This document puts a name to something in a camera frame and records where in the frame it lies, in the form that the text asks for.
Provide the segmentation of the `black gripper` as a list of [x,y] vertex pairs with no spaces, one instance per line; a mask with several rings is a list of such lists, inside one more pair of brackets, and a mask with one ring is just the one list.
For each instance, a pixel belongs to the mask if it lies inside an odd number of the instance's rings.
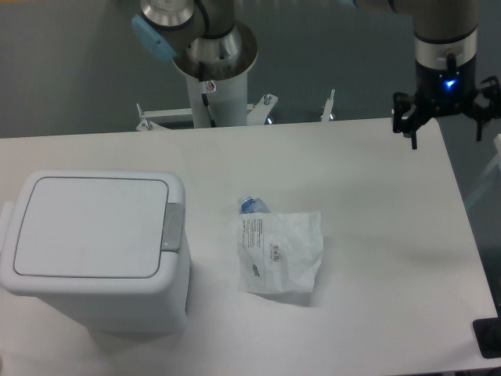
[[431,118],[459,114],[469,105],[467,116],[476,122],[477,141],[493,119],[500,118],[500,83],[496,76],[475,86],[476,63],[467,62],[449,75],[416,62],[416,95],[393,94],[392,131],[410,139],[417,149],[417,131]]

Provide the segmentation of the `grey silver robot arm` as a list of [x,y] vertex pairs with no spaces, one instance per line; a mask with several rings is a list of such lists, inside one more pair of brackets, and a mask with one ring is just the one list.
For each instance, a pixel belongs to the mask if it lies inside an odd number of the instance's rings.
[[[412,142],[433,118],[464,114],[477,132],[500,116],[500,83],[475,81],[477,1],[357,1],[413,20],[416,92],[393,95],[392,129]],[[257,40],[231,1],[142,1],[132,17],[142,46],[186,77],[198,128],[247,125],[247,72]]]

